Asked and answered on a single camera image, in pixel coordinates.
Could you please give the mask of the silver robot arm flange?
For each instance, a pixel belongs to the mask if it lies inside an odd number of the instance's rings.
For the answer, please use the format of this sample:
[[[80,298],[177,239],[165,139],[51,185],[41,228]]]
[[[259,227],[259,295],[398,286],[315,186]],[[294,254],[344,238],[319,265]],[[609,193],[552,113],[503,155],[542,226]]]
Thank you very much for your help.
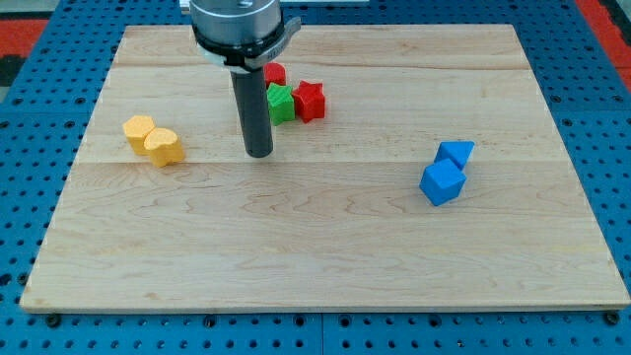
[[[278,0],[190,0],[188,9],[202,56],[237,73],[276,59],[302,27],[301,18],[284,18]]]

